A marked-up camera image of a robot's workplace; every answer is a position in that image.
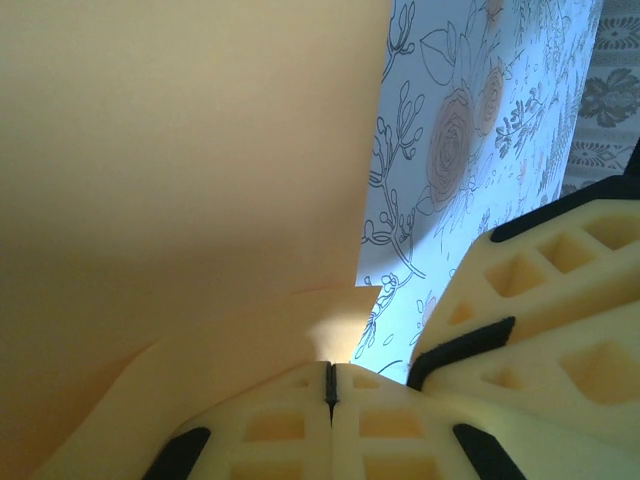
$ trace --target gray patterned fabric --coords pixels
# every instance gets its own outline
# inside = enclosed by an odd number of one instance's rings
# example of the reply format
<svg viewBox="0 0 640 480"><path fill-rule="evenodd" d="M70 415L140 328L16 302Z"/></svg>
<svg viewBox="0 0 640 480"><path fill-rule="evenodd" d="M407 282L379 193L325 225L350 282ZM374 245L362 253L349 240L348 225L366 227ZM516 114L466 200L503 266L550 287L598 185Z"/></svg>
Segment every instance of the gray patterned fabric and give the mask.
<svg viewBox="0 0 640 480"><path fill-rule="evenodd" d="M605 0L562 194L622 173L640 136L640 1Z"/></svg>

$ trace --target floral wallpaper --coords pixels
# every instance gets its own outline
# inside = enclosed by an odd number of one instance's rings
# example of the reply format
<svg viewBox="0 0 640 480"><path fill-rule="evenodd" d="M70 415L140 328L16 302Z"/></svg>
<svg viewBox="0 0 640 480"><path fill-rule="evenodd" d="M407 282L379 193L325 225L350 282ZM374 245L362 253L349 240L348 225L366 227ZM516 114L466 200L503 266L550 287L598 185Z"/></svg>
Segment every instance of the floral wallpaper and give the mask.
<svg viewBox="0 0 640 480"><path fill-rule="evenodd" d="M622 173L640 136L640 2L605 0L562 194Z"/></svg>
<svg viewBox="0 0 640 480"><path fill-rule="evenodd" d="M395 1L358 272L382 290L354 363L404 382L471 242L560 195L601 7Z"/></svg>

